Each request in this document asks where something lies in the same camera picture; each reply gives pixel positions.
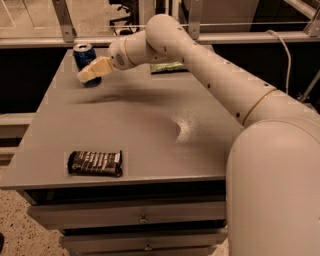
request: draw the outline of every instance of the can lid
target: can lid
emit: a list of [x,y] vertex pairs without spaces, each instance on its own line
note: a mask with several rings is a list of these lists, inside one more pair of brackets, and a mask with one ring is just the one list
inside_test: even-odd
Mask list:
[[86,52],[86,51],[89,51],[91,48],[92,48],[91,44],[76,44],[73,47],[73,50],[77,52]]

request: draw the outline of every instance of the white robotic arm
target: white robotic arm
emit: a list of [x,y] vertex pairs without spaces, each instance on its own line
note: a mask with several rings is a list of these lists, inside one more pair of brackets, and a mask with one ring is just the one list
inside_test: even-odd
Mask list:
[[167,15],[154,16],[146,31],[117,39],[109,58],[118,69],[178,60],[248,127],[227,165],[230,255],[320,255],[315,111],[197,44]]

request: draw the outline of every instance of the green packet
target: green packet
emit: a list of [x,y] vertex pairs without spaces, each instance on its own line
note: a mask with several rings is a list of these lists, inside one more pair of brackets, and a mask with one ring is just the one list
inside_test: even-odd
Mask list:
[[188,69],[179,61],[170,63],[150,64],[151,74],[170,73],[170,72],[185,72]]

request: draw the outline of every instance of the drawer handle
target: drawer handle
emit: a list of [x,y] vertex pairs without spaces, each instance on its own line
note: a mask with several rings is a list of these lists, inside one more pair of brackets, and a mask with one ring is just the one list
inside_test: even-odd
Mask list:
[[142,214],[142,218],[139,220],[140,224],[147,224],[148,223],[148,219],[146,218],[145,214]]
[[150,251],[152,251],[153,250],[153,248],[152,247],[150,247],[150,245],[149,244],[147,244],[147,246],[143,249],[144,251],[146,251],[146,252],[150,252]]

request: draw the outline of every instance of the gray tabletop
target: gray tabletop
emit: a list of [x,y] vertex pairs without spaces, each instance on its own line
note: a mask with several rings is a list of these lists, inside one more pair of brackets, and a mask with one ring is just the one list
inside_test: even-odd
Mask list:
[[[97,49],[97,55],[106,55]],[[72,51],[61,63],[6,170],[3,189],[224,179],[241,126],[190,73],[116,70],[95,88],[76,79]],[[123,176],[70,176],[72,151],[123,151]]]

